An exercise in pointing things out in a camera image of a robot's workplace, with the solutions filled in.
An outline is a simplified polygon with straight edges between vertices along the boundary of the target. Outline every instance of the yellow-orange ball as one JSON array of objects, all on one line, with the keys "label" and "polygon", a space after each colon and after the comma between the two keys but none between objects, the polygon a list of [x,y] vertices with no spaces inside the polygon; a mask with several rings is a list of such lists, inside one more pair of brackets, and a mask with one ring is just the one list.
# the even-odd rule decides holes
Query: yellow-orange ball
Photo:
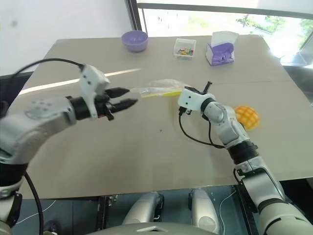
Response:
[{"label": "yellow-orange ball", "polygon": [[238,106],[235,109],[236,117],[246,130],[253,130],[260,123],[258,113],[249,106]]}]

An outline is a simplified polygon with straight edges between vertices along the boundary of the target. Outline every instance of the plastic bag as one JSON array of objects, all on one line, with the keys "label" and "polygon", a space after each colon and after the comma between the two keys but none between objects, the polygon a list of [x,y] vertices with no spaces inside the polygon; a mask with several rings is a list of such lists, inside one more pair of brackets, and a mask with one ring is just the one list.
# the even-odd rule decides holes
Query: plastic bag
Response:
[{"label": "plastic bag", "polygon": [[141,97],[175,96],[180,95],[182,89],[188,86],[174,79],[156,80],[142,87],[132,88],[132,93],[139,93]]}]

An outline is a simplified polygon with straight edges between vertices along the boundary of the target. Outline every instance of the window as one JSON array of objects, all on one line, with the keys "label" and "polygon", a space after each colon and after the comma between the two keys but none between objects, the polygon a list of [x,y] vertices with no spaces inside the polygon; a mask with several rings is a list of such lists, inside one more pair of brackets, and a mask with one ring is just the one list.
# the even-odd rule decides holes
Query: window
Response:
[{"label": "window", "polygon": [[163,9],[139,13],[142,28],[145,22],[151,37],[212,35],[223,30],[257,34],[279,58],[296,54],[313,31],[313,20],[291,17]]}]

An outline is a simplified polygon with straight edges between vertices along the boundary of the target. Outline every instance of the purple bowl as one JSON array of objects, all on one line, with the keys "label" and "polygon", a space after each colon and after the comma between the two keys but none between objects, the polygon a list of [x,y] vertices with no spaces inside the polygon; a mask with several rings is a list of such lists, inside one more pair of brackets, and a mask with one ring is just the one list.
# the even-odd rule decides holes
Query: purple bowl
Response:
[{"label": "purple bowl", "polygon": [[122,35],[122,42],[131,52],[140,52],[147,47],[148,34],[139,30],[129,31]]}]

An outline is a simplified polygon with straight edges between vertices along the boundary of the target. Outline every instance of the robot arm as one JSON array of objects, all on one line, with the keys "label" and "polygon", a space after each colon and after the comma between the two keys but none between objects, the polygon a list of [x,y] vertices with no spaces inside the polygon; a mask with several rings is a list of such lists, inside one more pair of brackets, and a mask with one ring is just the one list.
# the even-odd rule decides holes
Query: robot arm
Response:
[{"label": "robot arm", "polygon": [[293,205],[285,201],[280,183],[271,174],[263,158],[234,110],[216,102],[212,94],[185,87],[179,97],[180,111],[199,111],[210,120],[225,148],[228,150],[241,182],[260,214],[262,232],[268,235],[311,235],[312,224]]},{"label": "robot arm", "polygon": [[122,96],[129,90],[106,90],[109,80],[93,66],[84,65],[81,73],[81,97],[33,101],[24,112],[0,119],[0,234],[2,226],[12,227],[19,217],[22,196],[17,191],[22,177],[47,139],[75,125],[78,120],[104,116],[112,120],[112,113],[137,102],[136,99],[125,99],[111,104],[111,98]]}]

